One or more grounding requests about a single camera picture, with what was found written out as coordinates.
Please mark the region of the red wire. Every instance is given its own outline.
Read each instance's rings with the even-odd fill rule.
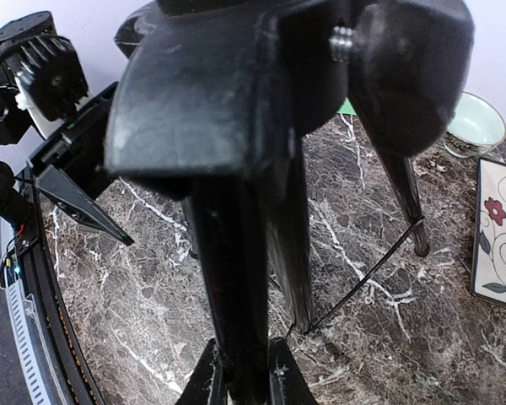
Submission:
[[[24,232],[24,224],[22,224],[22,226],[20,227],[20,230],[19,232],[16,234],[16,238],[19,238]]]

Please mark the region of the mounting screw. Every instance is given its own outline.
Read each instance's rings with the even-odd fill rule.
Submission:
[[[56,75],[51,79],[51,86],[57,89],[61,89],[64,85],[65,79],[61,74]]]
[[[330,37],[331,58],[335,62],[348,62],[353,50],[354,30],[345,27],[335,27]]]

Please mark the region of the black plastic bracket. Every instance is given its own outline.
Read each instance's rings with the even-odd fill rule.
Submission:
[[[80,224],[101,230],[129,246],[133,239],[63,170],[47,167],[35,181],[37,189]]]

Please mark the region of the decorative plate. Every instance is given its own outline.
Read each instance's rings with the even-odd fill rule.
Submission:
[[[478,163],[472,293],[506,307],[506,165]]]

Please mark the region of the white vent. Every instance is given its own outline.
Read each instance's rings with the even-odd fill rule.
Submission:
[[[8,287],[9,319],[11,320],[15,343],[19,352],[20,365],[23,368],[32,403],[35,405],[51,404],[30,339],[23,298],[22,283],[13,283]]]

